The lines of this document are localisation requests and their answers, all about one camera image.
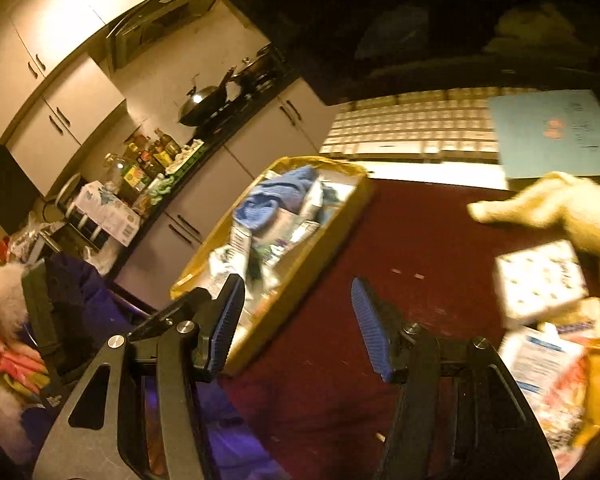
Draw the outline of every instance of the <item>tiled wall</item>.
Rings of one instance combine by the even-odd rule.
[[[152,45],[110,76],[126,97],[128,115],[91,150],[80,165],[82,175],[99,178],[104,156],[121,153],[123,141],[137,128],[144,134],[160,128],[178,143],[187,142],[193,128],[178,124],[178,110],[193,76],[199,74],[199,89],[218,85],[230,67],[240,67],[243,57],[254,57],[267,43],[257,28],[245,27],[218,0],[205,16]]]

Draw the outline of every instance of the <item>open cardboard box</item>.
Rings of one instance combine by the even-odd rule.
[[[252,317],[249,331],[235,337],[224,366],[224,373],[237,375],[254,358],[262,346],[276,335],[279,327],[290,316],[307,290],[315,283],[320,273],[336,254],[346,239],[356,219],[372,195],[372,184],[364,168],[350,162],[339,162],[321,156],[296,156],[279,158],[244,191],[234,205],[216,224],[198,252],[171,287],[171,299],[193,290],[208,276],[208,258],[211,251],[227,244],[233,224],[234,209],[257,186],[267,171],[282,174],[295,168],[311,164],[318,174],[328,180],[354,184],[355,188],[328,222],[321,225],[305,243],[294,248],[289,257],[280,286],[258,304],[257,314]]]

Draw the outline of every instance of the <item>red carpet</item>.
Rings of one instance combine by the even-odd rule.
[[[389,430],[397,390],[382,383],[366,355],[350,303],[354,276],[366,276],[405,319],[437,335],[480,334],[498,345],[504,330],[494,257],[563,237],[559,229],[471,220],[467,203],[508,198],[505,191],[375,182],[359,224],[295,316],[240,377],[222,379],[296,480],[371,479],[382,451],[375,435]],[[584,267],[590,294],[600,296],[597,263]]]

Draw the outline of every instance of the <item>metal screw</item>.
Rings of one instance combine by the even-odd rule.
[[[188,334],[196,327],[196,324],[193,321],[181,321],[178,323],[176,330],[181,334]]]
[[[109,341],[107,342],[107,344],[109,345],[110,348],[118,348],[119,346],[122,346],[122,343],[125,342],[125,338],[122,337],[121,335],[112,335],[109,338]]]
[[[474,343],[474,346],[476,348],[479,348],[480,350],[484,350],[485,348],[489,347],[489,342],[486,338],[482,337],[481,335],[477,335],[476,337],[474,337],[472,339],[472,342]]]
[[[417,334],[420,329],[421,326],[417,323],[407,323],[405,326],[402,327],[402,329],[407,333],[407,334]]]

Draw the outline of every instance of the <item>cabinet handle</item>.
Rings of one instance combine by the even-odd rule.
[[[56,107],[56,111],[58,112],[58,115],[60,116],[60,118],[64,121],[64,123],[68,126],[71,127],[71,121],[69,119],[66,118],[66,115],[63,114],[60,110],[60,108]]]
[[[33,74],[33,77],[38,79],[38,72],[36,72],[35,70],[33,70],[33,67],[31,66],[31,63],[29,61],[27,61],[27,66],[29,67],[29,70],[31,70],[31,73]]]
[[[55,127],[56,127],[56,130],[58,130],[58,133],[59,133],[60,135],[64,135],[64,131],[62,130],[62,128],[61,128],[60,126],[58,126],[58,123],[56,123],[56,122],[54,121],[54,118],[53,118],[52,116],[49,116],[49,120],[51,121],[51,124],[53,124],[53,126],[55,126]]]
[[[191,240],[189,240],[184,234],[182,234],[180,231],[178,231],[174,226],[172,226],[171,224],[169,224],[169,229],[171,229],[174,233],[176,233],[180,238],[182,238],[187,244],[189,245],[193,245],[193,243],[191,243]]]
[[[302,115],[300,115],[300,112],[296,109],[294,104],[289,99],[286,100],[286,104],[291,106],[291,109],[296,113],[296,115],[298,116],[298,119],[300,119],[300,121],[302,122]]]
[[[282,110],[283,114],[286,115],[286,118],[289,119],[289,121],[291,121],[291,124],[293,125],[293,127],[296,127],[296,122],[294,121],[293,117],[289,115],[289,112],[286,111],[286,108],[281,106],[280,109]]]
[[[180,219],[180,221],[186,225],[189,229],[191,229],[193,231],[193,234],[196,234],[198,236],[200,236],[200,231],[198,231],[195,227],[193,227],[193,225],[191,225],[189,222],[187,222],[182,215],[178,215],[178,218]]]
[[[42,63],[42,60],[40,59],[40,57],[38,56],[38,54],[36,54],[36,59],[38,60],[38,63],[40,63],[40,66],[42,67],[42,70],[46,70],[46,65],[44,63]]]

